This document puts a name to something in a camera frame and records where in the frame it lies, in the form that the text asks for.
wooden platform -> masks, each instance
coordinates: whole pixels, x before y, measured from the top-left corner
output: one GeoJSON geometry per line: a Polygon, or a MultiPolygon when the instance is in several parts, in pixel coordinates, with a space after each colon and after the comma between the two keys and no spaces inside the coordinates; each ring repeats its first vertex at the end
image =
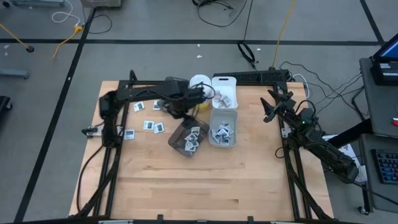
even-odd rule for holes
{"type": "MultiPolygon", "coordinates": [[[[99,95],[117,86],[118,82],[103,82],[99,95]]],[[[288,83],[288,88],[294,100],[305,99],[302,83],[288,83]]],[[[131,103],[127,129],[135,129],[136,136],[123,143],[111,218],[156,219],[163,214],[168,220],[247,220],[247,216],[256,221],[294,220],[285,162],[274,155],[281,146],[279,125],[277,119],[267,124],[262,121],[260,97],[274,102],[267,89],[271,88],[237,86],[236,147],[214,148],[205,140],[191,159],[167,144],[181,120],[152,110],[154,101],[145,101],[145,109],[137,113],[131,103]],[[165,132],[143,130],[144,120],[163,122],[165,132]]],[[[210,111],[198,117],[209,123],[210,111]]],[[[93,124],[100,122],[97,105],[93,124]]],[[[88,140],[82,164],[100,145],[100,138],[88,140]]],[[[81,207],[98,186],[103,155],[104,149],[84,173],[81,207]]],[[[303,149],[301,155],[307,189],[333,216],[320,161],[303,149]]],[[[76,194],[70,214],[77,212],[75,199],[76,194]]]]}

clear plastic container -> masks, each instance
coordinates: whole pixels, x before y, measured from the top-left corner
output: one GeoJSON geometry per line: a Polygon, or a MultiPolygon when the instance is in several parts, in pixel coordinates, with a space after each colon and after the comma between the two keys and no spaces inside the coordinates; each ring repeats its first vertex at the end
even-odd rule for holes
{"type": "MultiPolygon", "coordinates": [[[[236,109],[238,107],[238,101],[236,99],[236,78],[234,77],[213,77],[211,79],[211,85],[215,91],[219,91],[222,95],[226,95],[230,100],[231,104],[227,109],[236,109]]],[[[220,104],[212,99],[214,108],[221,108],[220,104]]]]}
{"type": "Polygon", "coordinates": [[[210,130],[218,129],[223,121],[228,123],[230,125],[231,129],[234,131],[231,139],[229,140],[229,145],[225,146],[222,144],[218,144],[211,136],[211,133],[209,134],[209,142],[214,147],[231,149],[236,145],[236,135],[237,135],[236,127],[237,127],[237,121],[238,121],[238,112],[236,110],[231,110],[231,109],[214,108],[211,111],[210,130]]]}
{"type": "Polygon", "coordinates": [[[199,119],[188,119],[183,121],[180,126],[174,131],[174,133],[169,138],[169,145],[173,147],[177,152],[181,155],[192,158],[195,153],[200,148],[200,143],[206,138],[207,133],[209,132],[209,125],[199,119]],[[198,136],[199,146],[195,152],[190,152],[185,150],[185,138],[191,134],[192,127],[200,127],[200,133],[198,136]]]}

white paper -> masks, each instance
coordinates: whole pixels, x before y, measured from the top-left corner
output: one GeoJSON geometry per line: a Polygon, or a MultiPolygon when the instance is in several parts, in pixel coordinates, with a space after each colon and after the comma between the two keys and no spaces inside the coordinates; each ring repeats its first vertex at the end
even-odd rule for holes
{"type": "Polygon", "coordinates": [[[154,101],[154,110],[160,110],[160,107],[157,105],[157,102],[158,102],[159,100],[155,100],[154,101]]]}
{"type": "Polygon", "coordinates": [[[164,132],[163,123],[157,123],[157,124],[155,124],[155,126],[154,126],[154,132],[155,132],[155,134],[164,132]]]}
{"type": "Polygon", "coordinates": [[[144,108],[145,108],[144,107],[144,103],[142,101],[134,104],[134,111],[135,112],[143,110],[144,108]]]}
{"type": "Polygon", "coordinates": [[[153,130],[155,122],[154,121],[144,121],[144,130],[153,130]]]}
{"type": "Polygon", "coordinates": [[[124,132],[124,139],[125,140],[132,140],[136,135],[136,131],[134,129],[128,129],[124,132]]]}

desk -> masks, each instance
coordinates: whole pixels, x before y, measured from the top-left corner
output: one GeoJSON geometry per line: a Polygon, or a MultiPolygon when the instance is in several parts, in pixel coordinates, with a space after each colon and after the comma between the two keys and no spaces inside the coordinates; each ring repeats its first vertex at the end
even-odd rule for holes
{"type": "MultiPolygon", "coordinates": [[[[374,168],[373,159],[370,155],[370,150],[375,148],[393,148],[394,145],[391,145],[392,142],[398,142],[396,139],[372,136],[372,134],[378,134],[398,138],[398,128],[392,125],[392,118],[398,116],[395,107],[395,104],[398,104],[398,86],[376,85],[370,71],[373,65],[370,58],[361,58],[359,64],[361,67],[370,118],[330,139],[329,142],[336,147],[341,147],[360,138],[359,145],[361,146],[361,154],[364,156],[364,164],[366,164],[366,171],[368,174],[368,181],[365,187],[368,186],[377,193],[391,197],[391,194],[394,194],[396,190],[398,190],[398,186],[380,183],[374,168]]],[[[377,209],[398,213],[398,209],[395,205],[391,206],[392,204],[390,202],[374,197],[364,190],[363,197],[363,212],[365,213],[373,210],[371,204],[377,209]]]]}
{"type": "MultiPolygon", "coordinates": [[[[398,201],[398,186],[391,184],[380,183],[377,175],[376,166],[374,165],[371,154],[372,149],[387,149],[397,150],[398,139],[386,138],[381,136],[374,136],[371,134],[362,134],[359,140],[359,147],[363,155],[364,163],[366,164],[366,173],[368,175],[369,188],[381,195],[384,195],[392,200],[398,201]]],[[[373,207],[379,210],[398,213],[398,207],[391,202],[388,202],[377,196],[368,194],[370,202],[373,207]]]]}
{"type": "Polygon", "coordinates": [[[370,68],[370,58],[359,60],[363,84],[368,102],[370,118],[329,140],[337,148],[357,140],[361,134],[379,134],[398,138],[398,128],[392,125],[392,118],[398,116],[398,86],[378,86],[375,84],[370,68]]]}
{"type": "MultiPolygon", "coordinates": [[[[99,95],[117,87],[118,82],[103,82],[99,95]]],[[[305,99],[302,83],[288,83],[288,88],[294,93],[294,100],[305,99]]],[[[236,147],[214,148],[204,140],[191,159],[181,156],[167,144],[181,120],[153,111],[153,101],[145,101],[145,109],[137,113],[131,103],[126,129],[135,129],[136,136],[134,140],[123,142],[111,218],[153,220],[163,214],[167,220],[238,221],[253,216],[256,221],[293,221],[285,162],[274,155],[281,146],[279,124],[277,119],[267,124],[262,122],[264,110],[260,97],[274,102],[267,92],[270,89],[237,86],[236,147]],[[165,132],[144,131],[144,120],[163,122],[165,132]]],[[[198,117],[209,123],[210,112],[201,112],[198,117]]],[[[100,122],[97,104],[93,124],[100,122]]],[[[100,145],[101,138],[88,140],[83,164],[100,145]]],[[[303,149],[300,152],[307,189],[332,217],[321,163],[310,152],[303,149]]],[[[104,150],[87,166],[80,206],[98,186],[103,156],[104,150]]],[[[103,194],[103,202],[107,194],[107,191],[103,194]]],[[[104,213],[104,204],[99,214],[104,213]]],[[[76,212],[75,194],[70,214],[76,212]]]]}

chair wheel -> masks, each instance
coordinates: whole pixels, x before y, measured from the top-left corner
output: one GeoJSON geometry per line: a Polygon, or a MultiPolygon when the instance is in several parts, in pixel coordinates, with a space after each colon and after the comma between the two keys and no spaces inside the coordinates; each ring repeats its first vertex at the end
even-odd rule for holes
{"type": "Polygon", "coordinates": [[[362,214],[362,215],[369,215],[369,212],[365,211],[365,208],[360,206],[358,207],[358,211],[362,214]]]}
{"type": "Polygon", "coordinates": [[[10,4],[9,4],[8,2],[6,2],[6,1],[3,1],[3,2],[2,2],[2,5],[3,5],[4,7],[6,7],[6,8],[9,8],[9,7],[10,7],[10,4]]]}

